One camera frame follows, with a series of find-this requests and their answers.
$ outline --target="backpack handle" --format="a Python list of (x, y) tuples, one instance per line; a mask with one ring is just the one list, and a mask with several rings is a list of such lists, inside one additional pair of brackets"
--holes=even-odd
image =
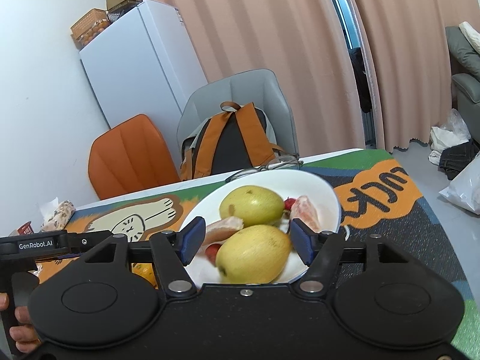
[(233, 108), (236, 111), (238, 111), (241, 108), (240, 105), (238, 105), (237, 103), (234, 103), (232, 101), (224, 101), (222, 104), (220, 104), (220, 108), (222, 109), (223, 112), (227, 112), (227, 110), (224, 109), (224, 108), (227, 108), (227, 107)]

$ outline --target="strawberry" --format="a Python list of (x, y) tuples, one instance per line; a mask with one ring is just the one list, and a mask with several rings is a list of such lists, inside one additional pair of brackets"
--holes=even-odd
[(217, 253), (221, 246), (221, 244), (212, 244), (205, 249), (205, 256), (207, 256), (208, 261), (210, 261), (213, 266), (215, 266), (215, 259), (217, 258)]
[(288, 198), (287, 200), (285, 200), (285, 210), (290, 211), (296, 200), (297, 199), (294, 198)]

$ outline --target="white pillow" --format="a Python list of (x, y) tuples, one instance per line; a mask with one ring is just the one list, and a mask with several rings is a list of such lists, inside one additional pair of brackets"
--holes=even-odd
[(466, 37), (466, 40), (468, 40), (475, 51), (480, 54), (480, 33), (475, 31), (468, 21), (464, 21), (459, 27), (462, 34)]

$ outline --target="refrigerator side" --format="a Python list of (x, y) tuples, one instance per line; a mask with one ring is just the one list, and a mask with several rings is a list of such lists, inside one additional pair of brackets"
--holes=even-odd
[(182, 113), (170, 89), (138, 8), (80, 51), (98, 103), (113, 128), (138, 114), (157, 126), (177, 167), (177, 127)]
[(190, 95), (207, 80), (182, 18), (176, 8), (154, 0), (143, 0), (138, 9), (183, 111)]

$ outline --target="eyeglass frame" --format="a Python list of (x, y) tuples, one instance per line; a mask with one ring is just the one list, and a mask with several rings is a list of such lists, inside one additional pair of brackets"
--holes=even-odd
[[(274, 163), (272, 163), (273, 161), (278, 161), (280, 158), (282, 157), (294, 157), (294, 159), (291, 159), (290, 161), (285, 161), (285, 162), (280, 162), (278, 163), (279, 166), (275, 167), (275, 168), (268, 168), (269, 166), (272, 166), (274, 165)], [(260, 165), (260, 166), (253, 166), (251, 168), (245, 168), (245, 169), (241, 169), (239, 170), (238, 172), (235, 172), (234, 174), (228, 176), (226, 179), (225, 179), (225, 183), (229, 183), (230, 181), (233, 181), (233, 180), (238, 180), (240, 179), (241, 177), (245, 177), (245, 176), (248, 176), (248, 175), (253, 175), (255, 173), (258, 173), (258, 172), (262, 172), (264, 170), (275, 170), (275, 169), (279, 169), (279, 168), (284, 168), (284, 167), (288, 167), (288, 166), (292, 166), (292, 165), (298, 165), (298, 168), (302, 167), (304, 164), (304, 162), (300, 159), (300, 155), (298, 153), (295, 153), (295, 154), (285, 154), (285, 155), (281, 155), (279, 157), (275, 157), (273, 158), (272, 160), (270, 160), (266, 165)], [(252, 172), (252, 173), (249, 173), (249, 174), (245, 174), (245, 175), (241, 175), (242, 172), (245, 172), (245, 171), (248, 171), (248, 170), (253, 170), (255, 169), (255, 172)]]

